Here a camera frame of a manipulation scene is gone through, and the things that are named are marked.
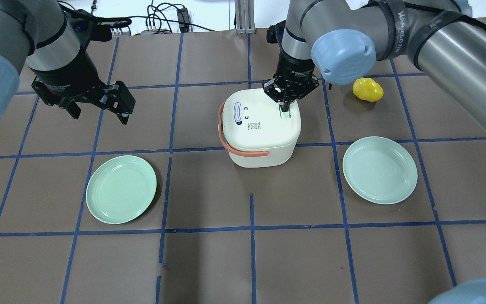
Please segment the green plate near left arm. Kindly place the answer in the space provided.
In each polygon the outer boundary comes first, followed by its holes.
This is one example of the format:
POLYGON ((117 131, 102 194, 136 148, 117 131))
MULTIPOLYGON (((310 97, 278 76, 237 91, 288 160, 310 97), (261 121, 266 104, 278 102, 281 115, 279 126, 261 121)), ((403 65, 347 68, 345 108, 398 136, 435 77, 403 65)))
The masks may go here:
POLYGON ((143 158, 114 157, 103 163, 87 183, 85 202, 92 216, 110 225, 139 217, 154 200, 157 176, 143 158))

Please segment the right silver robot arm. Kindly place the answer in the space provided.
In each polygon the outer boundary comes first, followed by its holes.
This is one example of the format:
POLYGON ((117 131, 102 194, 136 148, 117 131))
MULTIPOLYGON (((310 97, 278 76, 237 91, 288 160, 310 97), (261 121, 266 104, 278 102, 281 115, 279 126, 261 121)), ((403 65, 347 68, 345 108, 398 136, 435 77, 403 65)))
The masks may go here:
POLYGON ((318 87, 368 73, 376 61, 405 54, 486 133, 486 24, 467 0, 291 0, 267 41, 279 46, 276 73, 262 88, 286 112, 318 87))

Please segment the green plate near right arm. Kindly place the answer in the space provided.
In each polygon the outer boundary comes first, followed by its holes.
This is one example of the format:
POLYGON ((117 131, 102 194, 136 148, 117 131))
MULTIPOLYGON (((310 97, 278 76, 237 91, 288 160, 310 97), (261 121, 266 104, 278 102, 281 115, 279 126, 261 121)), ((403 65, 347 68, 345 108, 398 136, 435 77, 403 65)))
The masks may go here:
POLYGON ((416 163, 401 144, 385 137, 364 137, 343 156, 343 175, 361 198, 381 205, 397 204, 413 194, 416 163))

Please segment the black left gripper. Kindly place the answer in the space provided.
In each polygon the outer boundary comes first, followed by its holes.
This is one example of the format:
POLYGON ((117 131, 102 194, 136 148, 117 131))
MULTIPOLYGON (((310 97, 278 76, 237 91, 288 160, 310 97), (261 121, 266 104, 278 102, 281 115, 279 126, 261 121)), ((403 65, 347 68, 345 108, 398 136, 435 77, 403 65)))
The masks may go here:
POLYGON ((79 103, 88 103, 108 110, 127 125, 136 100, 123 81, 105 84, 96 76, 34 78, 31 87, 47 106, 66 110, 73 119, 79 119, 79 103))

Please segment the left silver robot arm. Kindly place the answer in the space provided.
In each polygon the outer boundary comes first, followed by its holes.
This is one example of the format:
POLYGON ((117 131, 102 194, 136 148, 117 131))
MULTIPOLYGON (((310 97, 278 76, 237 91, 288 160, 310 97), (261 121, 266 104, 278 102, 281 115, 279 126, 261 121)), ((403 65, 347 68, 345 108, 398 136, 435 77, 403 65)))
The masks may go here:
POLYGON ((86 50, 91 41, 110 41, 112 29, 131 22, 73 10, 56 0, 0 0, 0 119, 28 67, 35 75, 32 89, 46 105, 78 119, 78 104, 89 103, 127 124, 135 98, 123 81, 103 82, 86 50))

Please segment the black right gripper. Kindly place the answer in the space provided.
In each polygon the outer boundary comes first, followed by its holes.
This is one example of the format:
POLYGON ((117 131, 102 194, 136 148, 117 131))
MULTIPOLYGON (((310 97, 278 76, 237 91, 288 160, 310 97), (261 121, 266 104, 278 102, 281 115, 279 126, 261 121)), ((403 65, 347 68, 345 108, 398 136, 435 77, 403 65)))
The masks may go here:
POLYGON ((318 86, 318 79, 314 75, 302 82, 289 81, 278 75, 262 81, 264 93, 274 102, 281 103, 281 112, 289 112, 291 102, 303 99, 318 86))

